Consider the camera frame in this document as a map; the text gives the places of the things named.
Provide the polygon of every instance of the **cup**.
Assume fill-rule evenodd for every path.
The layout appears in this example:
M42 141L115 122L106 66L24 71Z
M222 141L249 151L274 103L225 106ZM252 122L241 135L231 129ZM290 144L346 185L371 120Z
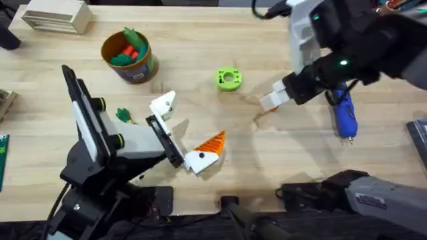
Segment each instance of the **cup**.
M159 70L159 63L151 53L151 46L147 38L137 32L142 41L147 44L147 53L138 62L128 66L116 66L110 63L111 59L120 54L129 43L126 41L123 32L117 32L111 35L101 48L101 56L105 62L127 83L138 84L149 81Z

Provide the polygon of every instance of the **white plastic part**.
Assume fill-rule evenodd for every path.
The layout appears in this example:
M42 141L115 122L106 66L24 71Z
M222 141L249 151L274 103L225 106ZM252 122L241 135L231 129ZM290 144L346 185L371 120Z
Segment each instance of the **white plastic part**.
M269 111L275 107L279 107L281 104L289 101L289 96L285 89L280 91L272 91L260 100L261 106L265 111Z
M195 174L199 174L205 168L215 163L219 158L220 156L218 156L216 153L205 151L190 151L185 154L184 161L189 165L189 168L191 168Z
M77 126L79 127L81 138L85 141L87 151L92 158L92 161L95 162L98 156L98 151L96 148L95 140L89 131L89 127L83 117L83 113L79 107L79 104L76 101L73 101L73 115L74 119L77 122Z
M147 125L112 122L107 112L99 113L108 135L120 133L125 147L117 150L117 156L128 159L159 157L165 151L153 129Z
M320 46L316 40L310 13L324 0L288 0L292 7L289 20L289 36L292 69L295 74L320 57ZM289 101L283 81L273 84L273 91L260 99L262 108L269 111Z
M291 62L295 74L320 57L320 46L311 24L310 13L324 0L288 0L292 7L289 21Z
M175 96L175 91L170 91L157 99L154 99L149 106L151 112L159 122L160 127L169 136L171 135L171 132L167 128L165 121L170 119L172 116L173 109L176 105Z

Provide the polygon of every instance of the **green object in cup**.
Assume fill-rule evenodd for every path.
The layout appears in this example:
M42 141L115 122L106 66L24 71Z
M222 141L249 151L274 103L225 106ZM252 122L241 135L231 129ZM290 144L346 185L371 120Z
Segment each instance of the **green object in cup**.
M135 62L130 56L120 53L117 57L113 57L110 63L115 66L128 66Z
M145 54L147 53L147 50L148 50L147 44L142 43L142 46L139 49L139 53L138 53L138 57L136 58L136 61L141 60L145 56Z
M125 27L123 30L123 34L125 35L126 41L132 45L134 49L141 49L144 42L142 39L138 36L138 34L133 29L128 29Z

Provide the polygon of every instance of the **green book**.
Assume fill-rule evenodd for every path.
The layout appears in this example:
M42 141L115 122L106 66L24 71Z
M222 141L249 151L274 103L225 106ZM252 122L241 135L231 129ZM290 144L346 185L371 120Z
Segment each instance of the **green book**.
M3 176L6 168L7 144L9 143L9 134L0 135L0 192L3 188Z

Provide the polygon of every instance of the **wood grain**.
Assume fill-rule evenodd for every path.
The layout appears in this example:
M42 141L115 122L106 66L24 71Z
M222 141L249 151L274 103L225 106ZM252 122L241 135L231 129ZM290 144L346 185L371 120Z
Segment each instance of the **wood grain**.
M145 123L149 102L177 93L168 122L179 144L192 149L222 130L225 153L196 177L163 161L140 185L171 185L175 214L212 213L221 195L238 195L254 210L277 211L281 183L320 180L344 169L368 171L397 183L427 187L425 171L404 124L427 115L427 94L401 80L383 77L353 92L359 133L342 145L323 96L308 104L286 103L262 115L258 99L291 71L287 22L258 21L250 9L203 7L91 7L84 35L34 31L19 16L10 30L23 42L0 50L1 88L20 94L4 122L10 133L0 221L46 218L64 182L59 173L77 140L61 64L75 70L93 96ZM100 55L103 41L123 27L149 39L160 70L141 85L125 84ZM218 91L216 69L236 67L238 91Z

